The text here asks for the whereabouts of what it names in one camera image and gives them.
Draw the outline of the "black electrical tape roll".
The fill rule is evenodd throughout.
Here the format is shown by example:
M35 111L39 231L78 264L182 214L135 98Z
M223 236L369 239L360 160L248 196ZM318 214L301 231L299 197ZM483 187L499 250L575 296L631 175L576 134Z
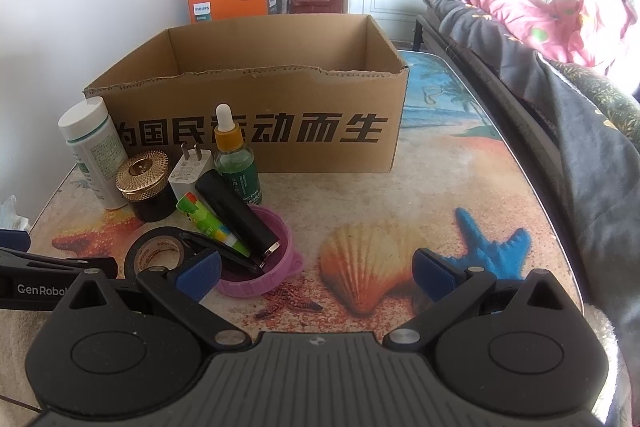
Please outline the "black electrical tape roll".
M160 227L143 233L129 247L124 264L127 280L134 280L143 270L163 267L173 270L193 258L194 249L184 241L176 227Z

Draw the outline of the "green glue stick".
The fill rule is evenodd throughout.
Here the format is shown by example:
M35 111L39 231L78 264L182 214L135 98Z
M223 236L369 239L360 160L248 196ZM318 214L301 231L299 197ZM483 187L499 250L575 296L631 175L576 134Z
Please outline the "green glue stick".
M177 202L177 209L209 239L215 239L239 254L250 257L250 252L240 243L239 239L193 193L188 192L181 196Z

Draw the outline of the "black lighter case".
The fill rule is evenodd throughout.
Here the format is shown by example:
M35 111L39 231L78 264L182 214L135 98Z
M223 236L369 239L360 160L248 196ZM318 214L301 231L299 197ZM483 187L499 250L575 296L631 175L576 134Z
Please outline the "black lighter case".
M280 246L279 237L257 216L233 186L215 169L204 172L195 183L198 193L222 223L239 239L259 268Z

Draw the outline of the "purple plastic lid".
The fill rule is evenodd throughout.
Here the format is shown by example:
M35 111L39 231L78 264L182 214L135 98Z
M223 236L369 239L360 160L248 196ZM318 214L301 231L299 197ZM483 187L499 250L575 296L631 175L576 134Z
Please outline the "purple plastic lid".
M265 273L259 277L240 281L237 277L232 279L231 274L221 275L216 285L217 291L233 298L265 295L280 286L288 277L302 273L304 267L303 256L294 246L292 231L282 218L268 208L250 205L250 209L278 236L280 247L269 257L265 265Z

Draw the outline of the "white USB charger plug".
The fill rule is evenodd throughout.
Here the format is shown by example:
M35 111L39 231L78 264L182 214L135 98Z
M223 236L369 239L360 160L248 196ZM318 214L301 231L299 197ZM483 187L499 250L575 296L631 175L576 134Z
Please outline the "white USB charger plug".
M180 148L180 159L168 176L176 199L183 198L186 193L198 195L196 181L203 173L214 168L214 155L211 150L203 150L198 143L190 147L186 142L182 142Z

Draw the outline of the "green dropper bottle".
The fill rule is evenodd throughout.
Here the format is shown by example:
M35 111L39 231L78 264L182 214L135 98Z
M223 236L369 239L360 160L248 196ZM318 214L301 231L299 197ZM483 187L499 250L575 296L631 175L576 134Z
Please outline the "green dropper bottle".
M228 104L218 104L215 116L215 168L244 202L258 205L262 202L262 188L255 155L245 143L240 125L234 120Z

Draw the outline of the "gold lid dark jar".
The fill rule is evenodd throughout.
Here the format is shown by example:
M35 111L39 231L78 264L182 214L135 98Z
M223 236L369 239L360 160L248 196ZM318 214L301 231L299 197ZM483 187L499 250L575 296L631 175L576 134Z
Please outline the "gold lid dark jar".
M117 190L142 222L168 218L177 197L168 180L169 158L161 150L148 150L128 158L118 169Z

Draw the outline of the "white pill bottle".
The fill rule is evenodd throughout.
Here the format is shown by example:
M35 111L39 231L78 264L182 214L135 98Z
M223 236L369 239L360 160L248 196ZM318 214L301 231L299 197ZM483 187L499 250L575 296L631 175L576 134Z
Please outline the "white pill bottle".
M103 207L115 210L125 206L115 179L128 155L103 98L86 98L67 109L58 120L58 129Z

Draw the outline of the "large brown cardboard box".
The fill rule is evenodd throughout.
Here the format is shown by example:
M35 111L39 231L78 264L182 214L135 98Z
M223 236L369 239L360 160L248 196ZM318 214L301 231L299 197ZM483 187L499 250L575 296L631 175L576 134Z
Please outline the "large brown cardboard box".
M85 89L129 154L214 148L227 104L262 173L386 172L409 69L367 15L229 18L166 29Z

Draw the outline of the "pink floral quilt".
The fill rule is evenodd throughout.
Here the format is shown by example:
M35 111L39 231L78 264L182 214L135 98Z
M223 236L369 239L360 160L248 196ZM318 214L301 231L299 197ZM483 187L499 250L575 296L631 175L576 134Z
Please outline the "pink floral quilt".
M589 68L612 64L639 23L636 0L465 0L544 57Z

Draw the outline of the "black metal bed frame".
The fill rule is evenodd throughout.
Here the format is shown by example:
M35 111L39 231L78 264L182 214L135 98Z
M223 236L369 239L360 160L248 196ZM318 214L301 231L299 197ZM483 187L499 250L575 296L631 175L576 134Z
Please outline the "black metal bed frame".
M443 36L434 16L419 14L416 17L412 46L415 51L440 54L469 83L490 116L497 118L501 130L517 136L522 142L533 139L551 150L558 148L558 138L544 118L517 98L499 78L497 71L476 53Z

